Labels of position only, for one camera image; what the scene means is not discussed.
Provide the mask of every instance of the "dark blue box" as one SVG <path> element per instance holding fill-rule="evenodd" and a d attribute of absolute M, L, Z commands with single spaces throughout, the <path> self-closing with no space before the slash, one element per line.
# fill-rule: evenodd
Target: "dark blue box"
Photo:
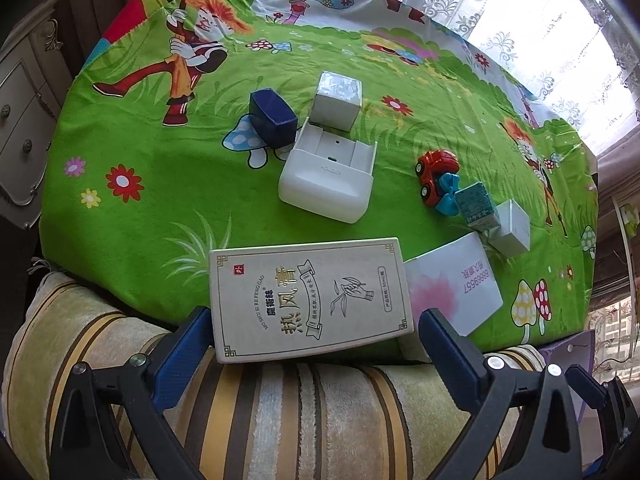
<path fill-rule="evenodd" d="M 249 120 L 255 132 L 270 148 L 282 148 L 296 140 L 298 118 L 271 88 L 251 93 Z"/>

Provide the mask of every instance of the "white box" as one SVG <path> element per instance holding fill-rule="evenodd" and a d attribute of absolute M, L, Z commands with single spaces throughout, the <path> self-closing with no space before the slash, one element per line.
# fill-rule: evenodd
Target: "white box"
<path fill-rule="evenodd" d="M 209 254 L 221 363 L 297 358 L 413 331 L 397 238 Z"/>
<path fill-rule="evenodd" d="M 309 120 L 348 132 L 362 108 L 362 83 L 333 72 L 322 72 Z"/>
<path fill-rule="evenodd" d="M 437 307 L 467 336 L 502 306 L 502 296 L 478 233 L 404 263 L 415 332 L 400 338 L 405 358 L 430 362 L 418 337 L 423 311 Z"/>
<path fill-rule="evenodd" d="M 377 146 L 331 134 L 307 118 L 280 174 L 280 200 L 327 218 L 357 222 L 369 207 Z"/>
<path fill-rule="evenodd" d="M 526 253 L 530 247 L 529 215 L 511 198 L 497 208 L 500 227 L 489 231 L 489 243 L 505 258 Z"/>

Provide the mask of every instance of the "screw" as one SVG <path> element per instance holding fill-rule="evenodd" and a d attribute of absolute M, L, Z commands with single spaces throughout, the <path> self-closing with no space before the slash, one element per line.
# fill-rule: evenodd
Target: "screw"
<path fill-rule="evenodd" d="M 86 368 L 86 363 L 80 361 L 79 363 L 74 364 L 73 368 L 71 368 L 71 371 L 76 375 L 82 375 L 86 372 Z"/>
<path fill-rule="evenodd" d="M 548 367 L 546 367 L 546 370 L 554 377 L 559 377 L 562 375 L 562 368 L 555 364 L 550 364 Z"/>
<path fill-rule="evenodd" d="M 489 357 L 486 362 L 494 370 L 501 370 L 504 368 L 504 361 L 495 355 Z"/>
<path fill-rule="evenodd" d="M 144 363 L 146 363 L 146 355 L 144 354 L 134 354 L 129 358 L 131 366 L 142 366 Z"/>

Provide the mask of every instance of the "cabinet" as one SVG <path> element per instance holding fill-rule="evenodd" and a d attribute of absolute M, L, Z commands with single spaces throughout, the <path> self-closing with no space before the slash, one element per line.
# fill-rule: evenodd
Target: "cabinet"
<path fill-rule="evenodd" d="M 23 229 L 40 217 L 47 155 L 72 78 L 48 0 L 0 48 L 0 215 Z"/>

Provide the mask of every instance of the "green tablecloth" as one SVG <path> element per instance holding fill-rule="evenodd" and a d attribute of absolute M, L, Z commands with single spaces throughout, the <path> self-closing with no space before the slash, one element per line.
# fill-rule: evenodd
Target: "green tablecloth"
<path fill-rule="evenodd" d="M 265 147 L 245 117 L 250 92 L 271 87 L 302 125 L 322 70 L 362 81 L 350 137 L 378 142 L 369 209 L 355 224 L 281 202 L 287 150 Z M 398 237 L 406 260 L 468 233 L 420 200 L 415 161 L 435 149 L 456 153 L 461 186 L 481 180 L 531 222 L 529 253 L 507 261 L 487 246 L 504 304 L 473 340 L 485 351 L 519 344 L 512 305 L 541 280 L 552 319 L 529 341 L 580 331 L 597 200 L 576 131 L 478 49 L 395 0 L 131 0 L 62 110 L 42 247 L 140 312 L 178 323 L 209 304 L 212 248 Z"/>

